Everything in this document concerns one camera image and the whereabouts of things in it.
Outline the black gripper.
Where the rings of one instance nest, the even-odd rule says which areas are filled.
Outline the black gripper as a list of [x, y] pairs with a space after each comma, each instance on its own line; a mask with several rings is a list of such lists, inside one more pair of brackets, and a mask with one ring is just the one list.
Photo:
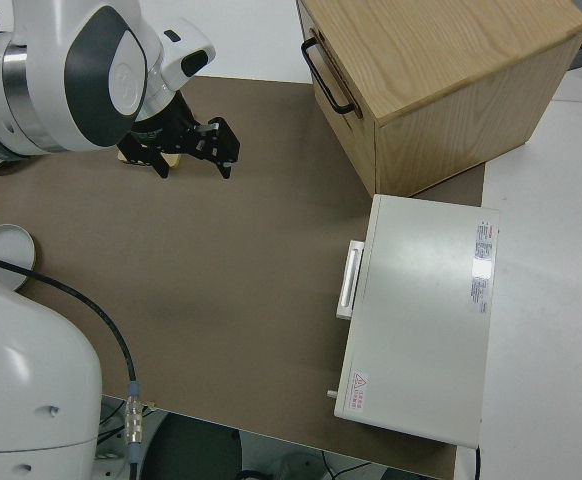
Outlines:
[[117, 147], [124, 162], [150, 166], [161, 178], [167, 178], [170, 166], [164, 153], [183, 153], [190, 135], [190, 155], [214, 164], [223, 179], [229, 179], [238, 161], [240, 142], [222, 117], [195, 126], [190, 107], [181, 93], [156, 115], [136, 121]]

